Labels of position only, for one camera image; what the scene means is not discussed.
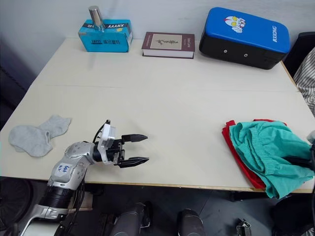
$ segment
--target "table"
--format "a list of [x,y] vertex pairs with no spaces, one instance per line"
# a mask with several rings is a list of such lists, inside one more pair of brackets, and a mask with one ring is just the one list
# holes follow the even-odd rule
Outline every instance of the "table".
[[[1,175],[48,179],[70,144],[92,141],[111,119],[117,138],[149,137],[125,144],[126,157],[150,160],[126,169],[90,166],[86,182],[262,191],[234,161],[221,135],[225,122],[282,120],[303,140],[315,127],[280,63],[261,70],[199,52],[194,59],[148,58],[141,56],[141,44],[134,40],[128,54],[87,53],[79,39],[66,39],[0,132]],[[52,114],[72,122],[51,140],[54,148],[46,156],[18,153],[8,143],[12,127],[39,125]],[[310,180],[296,192],[311,192],[313,184]]]

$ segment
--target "white wall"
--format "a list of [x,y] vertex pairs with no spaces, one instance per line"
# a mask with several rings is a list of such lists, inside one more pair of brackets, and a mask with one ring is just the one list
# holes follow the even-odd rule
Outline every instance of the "white wall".
[[[315,0],[0,0],[2,45],[38,75],[65,37],[77,37],[98,5],[103,18],[130,19],[134,38],[146,31],[194,33],[200,39],[209,10],[226,7],[286,25],[297,34],[315,30]],[[1,50],[1,61],[10,64]],[[28,75],[25,80],[31,82]]]

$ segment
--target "tissue box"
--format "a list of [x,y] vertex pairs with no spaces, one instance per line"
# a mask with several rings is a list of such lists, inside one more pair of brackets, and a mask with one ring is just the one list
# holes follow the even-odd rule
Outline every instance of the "tissue box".
[[271,69],[289,52],[290,38],[278,22],[215,7],[208,14],[199,49],[213,58]]
[[92,20],[86,20],[79,37],[87,52],[126,53],[132,41],[130,20],[103,20],[105,31],[94,29]]

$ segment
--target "dark red book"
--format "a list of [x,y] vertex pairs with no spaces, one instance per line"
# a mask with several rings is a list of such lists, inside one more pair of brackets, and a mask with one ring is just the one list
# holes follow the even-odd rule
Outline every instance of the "dark red book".
[[187,33],[147,32],[142,50],[145,57],[192,59],[195,36]]

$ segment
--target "green cloth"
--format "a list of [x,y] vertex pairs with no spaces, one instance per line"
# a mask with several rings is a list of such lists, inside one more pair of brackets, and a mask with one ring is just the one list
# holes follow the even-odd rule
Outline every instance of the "green cloth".
[[266,184],[268,197],[282,198],[313,178],[312,170],[283,159],[286,156],[310,159],[311,146],[282,122],[241,122],[229,129],[237,153]]

